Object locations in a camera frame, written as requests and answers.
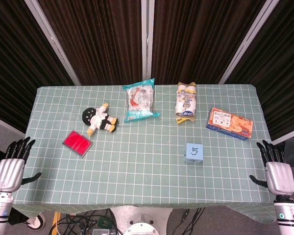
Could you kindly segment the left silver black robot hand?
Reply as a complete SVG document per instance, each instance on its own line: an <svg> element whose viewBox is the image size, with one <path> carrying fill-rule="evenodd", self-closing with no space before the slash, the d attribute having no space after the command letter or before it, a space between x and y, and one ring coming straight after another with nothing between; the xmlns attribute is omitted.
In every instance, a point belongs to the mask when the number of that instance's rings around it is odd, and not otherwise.
<svg viewBox="0 0 294 235"><path fill-rule="evenodd" d="M0 192L15 192L21 185L39 179L41 172L32 177L24 178L24 169L35 140L30 137L12 142L0 160Z"/></svg>

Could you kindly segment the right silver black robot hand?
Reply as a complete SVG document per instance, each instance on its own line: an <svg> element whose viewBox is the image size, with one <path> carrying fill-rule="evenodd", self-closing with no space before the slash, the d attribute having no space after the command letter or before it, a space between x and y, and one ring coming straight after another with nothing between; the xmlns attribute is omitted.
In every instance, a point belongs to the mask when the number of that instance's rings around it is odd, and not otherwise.
<svg viewBox="0 0 294 235"><path fill-rule="evenodd" d="M267 188L273 195L292 195L294 193L294 177L291 166L286 162L284 151L267 141L256 143L265 169L264 181L250 175L255 184Z"/></svg>

